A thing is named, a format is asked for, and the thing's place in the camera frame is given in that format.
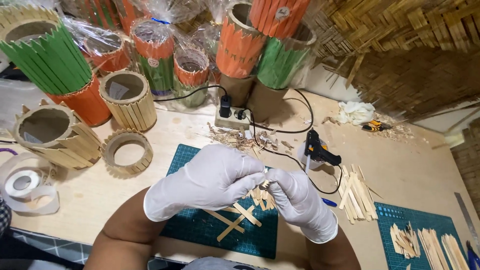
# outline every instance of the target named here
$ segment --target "blue pen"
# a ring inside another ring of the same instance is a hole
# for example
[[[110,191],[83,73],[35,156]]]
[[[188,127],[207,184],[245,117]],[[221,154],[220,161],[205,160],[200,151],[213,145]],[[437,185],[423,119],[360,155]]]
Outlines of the blue pen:
[[[333,201],[331,200],[327,200],[327,199],[324,199],[322,198],[322,201],[324,201],[324,203],[328,206],[331,206],[331,207],[336,207],[336,203],[334,203]]]

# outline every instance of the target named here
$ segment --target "yellow and black tool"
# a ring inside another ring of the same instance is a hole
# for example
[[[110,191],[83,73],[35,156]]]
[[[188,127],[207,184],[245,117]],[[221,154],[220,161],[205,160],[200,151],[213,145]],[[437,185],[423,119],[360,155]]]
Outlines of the yellow and black tool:
[[[363,125],[362,130],[370,131],[370,132],[377,132],[377,131],[384,131],[386,129],[391,129],[392,127],[387,123],[382,123],[378,120],[372,120]]]

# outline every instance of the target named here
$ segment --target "power strip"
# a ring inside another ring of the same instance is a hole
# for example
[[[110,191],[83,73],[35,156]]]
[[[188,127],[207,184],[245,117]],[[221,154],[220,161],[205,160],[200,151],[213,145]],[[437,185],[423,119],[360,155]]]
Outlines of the power strip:
[[[230,117],[224,118],[220,116],[220,105],[216,107],[216,114],[215,114],[215,126],[219,127],[228,127],[233,129],[240,129],[243,127],[243,130],[250,129],[250,111],[245,110],[243,111],[243,115],[245,116],[242,120],[237,118],[237,115],[240,111],[244,109],[237,108],[237,107],[230,107]]]

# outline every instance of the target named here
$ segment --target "cutting mat grid lines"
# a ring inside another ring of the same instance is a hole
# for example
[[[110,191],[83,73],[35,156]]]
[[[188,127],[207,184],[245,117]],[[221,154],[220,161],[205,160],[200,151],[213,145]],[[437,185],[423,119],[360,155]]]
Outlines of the cutting mat grid lines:
[[[187,162],[191,161],[200,149],[180,144],[173,157],[167,175],[178,171]],[[238,201],[245,209],[254,205],[252,198]],[[217,211],[230,221],[235,221],[240,214]],[[216,240],[227,227],[225,223],[200,209],[184,209],[179,214],[168,220],[160,235],[192,243],[214,246],[226,250],[241,252],[264,258],[275,259],[276,235],[278,225],[278,212],[276,209],[262,211],[257,206],[252,215],[258,219],[262,226],[251,224],[247,219],[240,222],[239,226],[245,229],[244,233],[232,230],[222,241]]]
[[[442,235],[446,233],[453,235],[458,245],[462,246],[452,218],[450,217],[377,202],[375,203],[375,208],[378,215],[378,228],[380,230],[380,237],[382,238],[382,243],[384,245],[385,257],[389,270],[404,270],[408,264],[411,264],[411,270],[431,269],[427,256],[425,255],[425,250],[421,244],[419,258],[415,257],[411,259],[405,259],[402,254],[395,252],[392,243],[392,237],[390,236],[390,227],[394,223],[397,224],[398,228],[401,230],[405,229],[408,222],[411,223],[412,229],[415,231],[417,231],[417,229],[422,230],[423,228],[435,229],[445,258],[448,257],[442,245]]]

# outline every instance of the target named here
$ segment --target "gloved hand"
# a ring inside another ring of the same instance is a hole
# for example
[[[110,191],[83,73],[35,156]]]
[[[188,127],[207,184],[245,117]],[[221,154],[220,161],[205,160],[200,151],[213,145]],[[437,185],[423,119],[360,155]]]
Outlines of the gloved hand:
[[[237,149],[207,145],[176,173],[153,184],[144,211],[164,221],[185,208],[220,210],[231,206],[265,181],[264,165]]]
[[[336,215],[318,196],[305,172],[270,169],[265,177],[270,182],[268,192],[286,222],[299,226],[303,234],[317,244],[335,238]]]

